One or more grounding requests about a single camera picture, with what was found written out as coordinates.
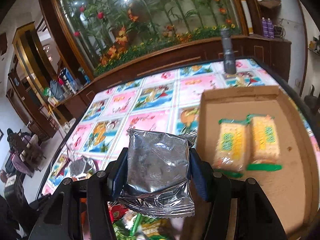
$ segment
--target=cardboard tray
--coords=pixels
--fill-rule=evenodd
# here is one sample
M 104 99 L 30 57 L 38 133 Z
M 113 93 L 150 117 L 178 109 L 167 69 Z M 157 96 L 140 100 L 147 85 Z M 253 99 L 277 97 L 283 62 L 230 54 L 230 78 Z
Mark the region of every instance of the cardboard tray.
M 276 123 L 282 170 L 245 171 L 241 180 L 255 178 L 275 209 L 290 239 L 297 239 L 313 220 L 319 204 L 319 176 L 316 157 L 308 133 L 291 99 L 278 86 L 257 86 L 204 91 L 201 97 L 196 149 L 210 164 L 220 132 L 222 118 L 243 120 L 248 114 L 269 114 Z M 187 218 L 181 239 L 199 240 L 210 210 L 194 194 L 196 214 Z M 226 239 L 233 239 L 236 200 L 231 203 Z

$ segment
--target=pink tablecloth pattern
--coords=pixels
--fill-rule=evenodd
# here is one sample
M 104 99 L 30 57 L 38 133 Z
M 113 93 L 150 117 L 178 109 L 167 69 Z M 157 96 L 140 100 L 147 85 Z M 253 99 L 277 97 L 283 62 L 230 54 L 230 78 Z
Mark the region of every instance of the pink tablecloth pattern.
M 127 130 L 181 134 L 197 129 L 201 93 L 204 90 L 232 86 L 278 85 L 254 60 L 236 61 L 237 74 L 223 71 L 223 62 L 194 65 L 166 71 L 98 93 L 80 123 L 67 141 L 69 153 L 84 155 L 105 169 L 128 147 Z M 302 114 L 320 164 L 320 151 L 315 136 Z M 60 155 L 66 154 L 66 148 Z M 50 176 L 42 193 L 53 193 L 60 178 Z

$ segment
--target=silver foil package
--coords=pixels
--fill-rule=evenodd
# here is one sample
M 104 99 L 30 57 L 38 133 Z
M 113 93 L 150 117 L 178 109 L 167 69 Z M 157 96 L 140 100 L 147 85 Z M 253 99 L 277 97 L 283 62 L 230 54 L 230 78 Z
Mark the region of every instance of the silver foil package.
M 118 201 L 149 216 L 193 215 L 189 148 L 196 132 L 177 136 L 130 129 L 128 133 L 128 175 Z

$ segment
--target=glass panel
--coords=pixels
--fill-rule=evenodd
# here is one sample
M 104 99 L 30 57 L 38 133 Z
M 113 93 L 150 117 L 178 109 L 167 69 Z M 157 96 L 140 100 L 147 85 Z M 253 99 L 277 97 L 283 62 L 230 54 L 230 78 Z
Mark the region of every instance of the glass panel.
M 59 0 L 96 74 L 150 52 L 240 33 L 233 0 Z

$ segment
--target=plastic bottle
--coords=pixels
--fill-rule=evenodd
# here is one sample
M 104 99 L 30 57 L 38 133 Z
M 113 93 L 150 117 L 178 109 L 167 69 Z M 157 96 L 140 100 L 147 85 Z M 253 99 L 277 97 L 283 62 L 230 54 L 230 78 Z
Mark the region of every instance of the plastic bottle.
M 263 30 L 263 36 L 268 38 L 269 37 L 269 32 L 268 32 L 268 23 L 264 17 L 262 17 L 262 30 Z
M 275 37 L 275 33 L 273 30 L 273 23 L 270 20 L 270 18 L 268 18 L 267 20 L 267 24 L 268 24 L 268 34 L 269 34 L 269 38 L 273 39 Z

